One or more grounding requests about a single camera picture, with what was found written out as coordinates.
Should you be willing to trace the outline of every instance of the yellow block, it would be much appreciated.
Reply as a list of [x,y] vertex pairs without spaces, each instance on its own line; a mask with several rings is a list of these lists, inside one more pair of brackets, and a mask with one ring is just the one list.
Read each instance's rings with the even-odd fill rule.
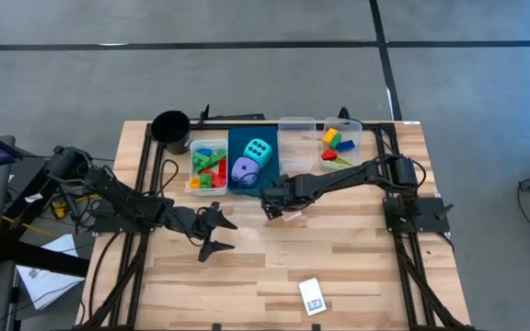
[[330,144],[330,142],[332,142],[332,138],[334,138],[335,135],[337,135],[337,133],[339,133],[339,132],[334,130],[334,129],[332,129],[332,128],[328,129],[327,133],[324,135],[323,141],[325,143]]
[[200,189],[200,179],[198,177],[192,177],[190,179],[190,188],[191,189]]

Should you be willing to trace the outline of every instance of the gray floor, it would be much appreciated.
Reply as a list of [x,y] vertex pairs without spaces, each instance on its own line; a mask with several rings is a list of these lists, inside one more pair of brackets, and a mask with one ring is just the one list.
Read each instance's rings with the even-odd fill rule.
[[[530,40],[528,0],[378,3],[390,41]],[[0,43],[374,37],[365,0],[0,0]],[[439,190],[455,204],[473,324],[530,330],[530,226],[516,202],[517,181],[530,177],[530,48],[389,55],[403,118],[422,121]],[[197,116],[207,103],[218,115],[324,119],[346,106],[363,120],[391,119],[373,48],[0,51],[0,134],[35,154],[60,143],[112,157],[124,120],[174,108]],[[522,198],[530,216],[530,193]],[[26,312],[23,329],[68,327],[80,291]]]

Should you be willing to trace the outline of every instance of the teal tray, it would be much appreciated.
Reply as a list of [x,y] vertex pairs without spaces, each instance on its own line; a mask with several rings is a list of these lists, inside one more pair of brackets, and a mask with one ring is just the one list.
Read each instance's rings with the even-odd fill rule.
[[246,194],[251,197],[258,197],[262,188],[270,188],[271,181],[280,175],[280,155],[277,146],[277,127],[254,127],[239,128],[228,131],[228,178],[232,172],[232,167],[236,160],[243,155],[247,144],[259,138],[271,146],[271,158],[269,162],[259,171],[257,181],[250,188],[241,188],[238,183],[228,180],[228,190],[233,194]]

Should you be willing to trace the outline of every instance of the wooden tabletop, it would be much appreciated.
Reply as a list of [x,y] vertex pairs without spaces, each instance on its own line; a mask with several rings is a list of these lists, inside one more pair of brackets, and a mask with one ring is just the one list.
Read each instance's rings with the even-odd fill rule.
[[[121,134],[114,171],[131,187],[146,124],[127,121]],[[420,194],[434,195],[437,188],[421,126],[395,124],[400,152],[427,170]],[[192,137],[227,139],[227,131],[194,131]],[[363,134],[362,153],[363,160],[377,155],[370,132]],[[157,229],[150,236],[146,255],[137,329],[210,329],[213,323],[222,324],[224,330],[309,329],[312,324],[322,324],[327,330],[407,329],[394,243],[386,230],[382,209],[382,189],[359,186],[325,194],[295,220],[267,221],[258,199],[232,194],[199,198],[186,191],[190,155],[166,153],[165,158],[179,164],[179,174],[168,185],[166,195],[176,205],[193,209],[220,201],[225,216],[238,230],[218,228],[213,239],[235,245],[236,249],[215,253],[200,263],[198,248],[183,234]],[[148,164],[146,188],[153,162]],[[172,171],[167,166],[165,180]],[[83,296],[86,305],[93,269],[110,237],[111,234],[103,234],[96,241]],[[123,237],[121,234],[114,241],[102,261],[94,309],[116,281]],[[451,247],[436,234],[419,234],[419,238],[430,285],[451,313],[469,324]],[[319,280],[328,309],[307,316],[298,283],[311,278]],[[419,323],[423,323],[420,293],[415,285],[413,289]],[[130,288],[124,293],[122,323],[130,302]]]

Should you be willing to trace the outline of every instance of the purple ball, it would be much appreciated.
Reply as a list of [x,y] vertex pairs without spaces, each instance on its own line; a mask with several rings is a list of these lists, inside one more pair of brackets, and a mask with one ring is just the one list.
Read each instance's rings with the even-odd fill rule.
[[257,162],[247,157],[239,157],[236,160],[235,165],[232,167],[231,178],[235,182],[239,182],[239,185],[251,187],[255,184],[258,173],[259,164],[257,164]]

